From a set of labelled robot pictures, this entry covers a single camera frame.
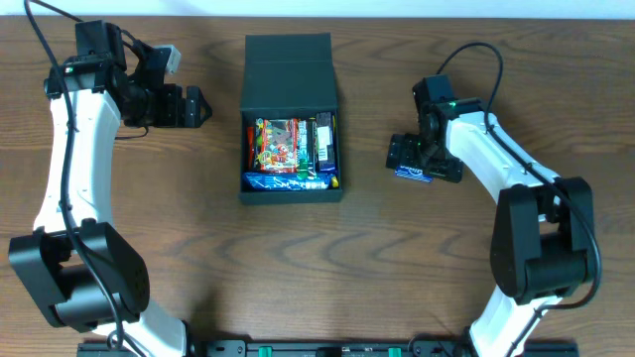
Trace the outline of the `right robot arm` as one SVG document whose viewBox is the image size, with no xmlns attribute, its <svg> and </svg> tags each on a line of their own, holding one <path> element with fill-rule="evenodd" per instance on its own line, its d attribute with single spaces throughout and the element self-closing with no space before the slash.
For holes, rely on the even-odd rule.
<svg viewBox="0 0 635 357">
<path fill-rule="evenodd" d="M 573 343 L 528 337 L 548 311 L 597 277 L 589 185 L 534 161 L 480 99 L 456 97 L 446 75 L 425 77 L 412 92 L 419 131 L 392 136 L 387 168 L 405 179 L 453 183 L 470 169 L 496 203 L 489 255 L 495 289 L 485 310 L 458 340 L 414 339 L 414 355 L 577 355 Z"/>
</svg>

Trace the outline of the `yellow candy bag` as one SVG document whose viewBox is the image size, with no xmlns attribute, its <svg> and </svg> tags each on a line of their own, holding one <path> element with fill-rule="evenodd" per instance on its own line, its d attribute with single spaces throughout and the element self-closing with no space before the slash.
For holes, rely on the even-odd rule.
<svg viewBox="0 0 635 357">
<path fill-rule="evenodd" d="M 333 177 L 331 178 L 331 187 L 339 188 L 340 182 L 338 178 L 339 168 L 338 168 L 338 150 L 337 150 L 337 132 L 336 132 L 336 116 L 334 112 L 331 112 L 331 140 L 332 140 L 332 151 L 333 151 Z"/>
</svg>

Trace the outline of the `blue Eclipse mint box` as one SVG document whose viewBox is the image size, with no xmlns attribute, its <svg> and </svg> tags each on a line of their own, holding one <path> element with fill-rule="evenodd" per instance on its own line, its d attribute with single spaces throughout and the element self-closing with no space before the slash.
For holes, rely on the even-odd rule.
<svg viewBox="0 0 635 357">
<path fill-rule="evenodd" d="M 433 178 L 426 175 L 421 169 L 398 167 L 394 171 L 395 176 L 403 179 L 411 179 L 420 182 L 430 183 Z"/>
</svg>

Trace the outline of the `dark green gift box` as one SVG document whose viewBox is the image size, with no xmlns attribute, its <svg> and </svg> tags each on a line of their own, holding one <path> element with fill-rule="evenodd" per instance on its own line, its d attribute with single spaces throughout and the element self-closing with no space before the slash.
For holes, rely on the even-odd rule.
<svg viewBox="0 0 635 357">
<path fill-rule="evenodd" d="M 245 68 L 240 101 L 240 200 L 249 205 L 338 202 L 342 198 L 340 145 L 337 128 L 338 94 L 329 34 L 249 35 L 245 39 Z M 318 169 L 317 116 L 336 116 L 339 188 L 325 190 L 255 190 L 244 180 L 247 170 L 246 129 L 263 119 L 312 119 L 316 174 Z"/>
</svg>

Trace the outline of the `black Haribo candy bag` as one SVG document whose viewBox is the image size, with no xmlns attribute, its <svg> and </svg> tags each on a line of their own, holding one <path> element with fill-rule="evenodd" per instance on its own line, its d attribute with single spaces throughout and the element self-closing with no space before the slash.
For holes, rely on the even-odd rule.
<svg viewBox="0 0 635 357">
<path fill-rule="evenodd" d="M 301 119 L 263 119 L 255 122 L 253 170 L 264 174 L 297 174 L 298 123 Z"/>
</svg>

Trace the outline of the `red Hacks candy bag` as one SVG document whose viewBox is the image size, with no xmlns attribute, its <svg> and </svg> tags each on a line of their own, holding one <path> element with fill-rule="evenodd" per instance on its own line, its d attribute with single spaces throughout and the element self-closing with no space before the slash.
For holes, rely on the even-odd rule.
<svg viewBox="0 0 635 357">
<path fill-rule="evenodd" d="M 246 129 L 246 137 L 247 137 L 247 170 L 252 171 L 254 167 L 254 157 L 255 157 L 255 127 L 248 126 Z"/>
</svg>

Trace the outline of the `blue Oreo snack pack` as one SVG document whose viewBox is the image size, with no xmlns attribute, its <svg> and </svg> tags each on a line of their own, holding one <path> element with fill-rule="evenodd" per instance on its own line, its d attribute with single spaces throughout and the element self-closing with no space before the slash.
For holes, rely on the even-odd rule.
<svg viewBox="0 0 635 357">
<path fill-rule="evenodd" d="M 255 190 L 301 191 L 325 190 L 331 187 L 333 174 L 318 173 L 314 179 L 301 179 L 295 173 L 264 174 L 248 172 L 243 180 Z"/>
</svg>

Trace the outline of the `green mint candy roll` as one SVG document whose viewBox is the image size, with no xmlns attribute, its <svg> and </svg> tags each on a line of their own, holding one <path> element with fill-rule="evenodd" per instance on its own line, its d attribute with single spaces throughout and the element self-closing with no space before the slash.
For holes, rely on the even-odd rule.
<svg viewBox="0 0 635 357">
<path fill-rule="evenodd" d="M 298 123 L 297 172 L 300 179 L 314 179 L 315 169 L 315 135 L 312 119 L 300 120 Z"/>
</svg>

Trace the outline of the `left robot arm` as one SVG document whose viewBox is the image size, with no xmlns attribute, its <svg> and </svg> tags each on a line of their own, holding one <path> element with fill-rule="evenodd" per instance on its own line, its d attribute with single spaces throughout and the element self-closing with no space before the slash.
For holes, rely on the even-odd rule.
<svg viewBox="0 0 635 357">
<path fill-rule="evenodd" d="M 196 128 L 209 108 L 197 87 L 165 81 L 181 59 L 172 46 L 80 46 L 45 82 L 54 139 L 45 197 L 29 235 L 9 244 L 9 262 L 53 327 L 105 338 L 113 353 L 201 356 L 188 325 L 150 297 L 146 264 L 112 215 L 113 147 L 121 126 Z"/>
</svg>

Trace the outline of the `dark blue candy bar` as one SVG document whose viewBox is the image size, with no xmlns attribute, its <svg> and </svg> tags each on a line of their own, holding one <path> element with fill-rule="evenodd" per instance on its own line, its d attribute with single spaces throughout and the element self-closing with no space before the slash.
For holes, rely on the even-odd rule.
<svg viewBox="0 0 635 357">
<path fill-rule="evenodd" d="M 321 112 L 317 115 L 316 133 L 318 169 L 321 172 L 334 172 L 333 121 L 330 112 Z"/>
</svg>

